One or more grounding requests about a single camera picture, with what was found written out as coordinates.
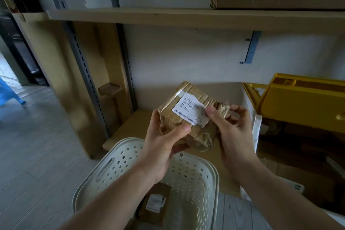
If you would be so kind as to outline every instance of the person's left hand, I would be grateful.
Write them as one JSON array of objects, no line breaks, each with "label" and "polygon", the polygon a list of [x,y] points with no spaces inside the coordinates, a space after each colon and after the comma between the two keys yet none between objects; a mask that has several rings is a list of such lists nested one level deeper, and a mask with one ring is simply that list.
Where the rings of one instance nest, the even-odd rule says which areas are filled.
[{"label": "person's left hand", "polygon": [[145,174],[156,184],[165,176],[171,157],[189,146],[187,144],[174,145],[178,140],[188,135],[190,125],[182,124],[166,135],[162,135],[160,118],[157,109],[151,116],[149,128],[145,137],[143,149],[140,153],[138,165]]}]

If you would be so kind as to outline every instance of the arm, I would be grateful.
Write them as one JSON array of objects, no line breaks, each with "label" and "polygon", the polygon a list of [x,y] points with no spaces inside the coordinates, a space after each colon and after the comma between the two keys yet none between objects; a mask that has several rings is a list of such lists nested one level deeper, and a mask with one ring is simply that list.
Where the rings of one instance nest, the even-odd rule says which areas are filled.
[{"label": "arm", "polygon": [[207,107],[209,118],[221,133],[222,161],[237,179],[274,230],[334,229],[344,227],[291,189],[257,158],[253,148],[252,123],[249,112],[232,105],[239,114],[236,119],[221,117],[214,107]]},{"label": "arm", "polygon": [[166,135],[161,135],[161,129],[159,114],[154,110],[137,163],[59,230],[123,229],[145,194],[166,174],[170,158],[188,148],[186,144],[174,144],[189,133],[189,125],[183,124]]}]

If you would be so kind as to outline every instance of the blue plastic stool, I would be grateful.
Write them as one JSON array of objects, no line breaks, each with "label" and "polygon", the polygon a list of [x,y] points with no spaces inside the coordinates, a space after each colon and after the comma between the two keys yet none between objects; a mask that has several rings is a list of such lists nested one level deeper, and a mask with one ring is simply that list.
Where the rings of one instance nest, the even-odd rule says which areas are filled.
[{"label": "blue plastic stool", "polygon": [[0,77],[0,105],[3,105],[11,98],[15,98],[19,103],[25,104],[25,101],[21,100],[20,97]]}]

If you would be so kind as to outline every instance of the wooden floor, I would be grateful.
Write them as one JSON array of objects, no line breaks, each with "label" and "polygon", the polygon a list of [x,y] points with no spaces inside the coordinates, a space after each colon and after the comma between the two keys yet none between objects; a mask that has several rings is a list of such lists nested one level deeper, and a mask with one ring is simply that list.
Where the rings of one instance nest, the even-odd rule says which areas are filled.
[{"label": "wooden floor", "polygon": [[[99,161],[84,154],[51,88],[9,85],[27,103],[0,106],[0,229],[53,230]],[[223,193],[216,222],[217,230],[270,229],[250,202]]]}]

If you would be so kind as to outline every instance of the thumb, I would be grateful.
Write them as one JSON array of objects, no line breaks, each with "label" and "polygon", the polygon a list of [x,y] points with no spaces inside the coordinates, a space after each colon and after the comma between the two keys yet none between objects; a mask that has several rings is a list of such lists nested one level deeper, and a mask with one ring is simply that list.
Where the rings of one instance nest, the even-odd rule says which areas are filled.
[{"label": "thumb", "polygon": [[189,124],[182,124],[178,127],[174,128],[168,134],[164,135],[166,142],[168,144],[175,144],[178,140],[188,135],[190,132],[190,125]]},{"label": "thumb", "polygon": [[208,117],[217,125],[221,132],[228,130],[229,122],[221,116],[221,114],[214,108],[214,106],[207,106],[206,113]]}]

